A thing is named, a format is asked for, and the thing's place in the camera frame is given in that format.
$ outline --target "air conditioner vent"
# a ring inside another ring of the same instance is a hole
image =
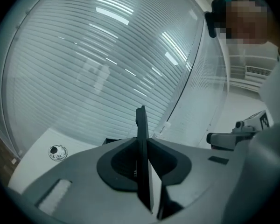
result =
[[[246,66],[246,73],[248,73],[250,76],[252,76],[253,74],[269,76],[271,71],[259,67]]]

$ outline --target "person's neck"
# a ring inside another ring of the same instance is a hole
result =
[[[268,37],[268,41],[278,47],[280,54],[280,25],[276,21],[275,17],[271,17],[271,32]]]

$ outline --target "brown floor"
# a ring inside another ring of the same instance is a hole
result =
[[[19,161],[20,160],[13,155],[0,139],[0,181],[4,186],[7,187],[11,175],[14,173]]]

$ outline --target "wooden floor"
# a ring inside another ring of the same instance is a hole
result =
[[[4,186],[7,187],[19,161],[0,139],[0,181]]]

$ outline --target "ceiling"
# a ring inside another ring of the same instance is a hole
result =
[[[263,45],[244,46],[228,44],[231,64],[231,84],[245,81],[245,67],[253,66],[273,70],[277,62],[277,47],[267,42]]]

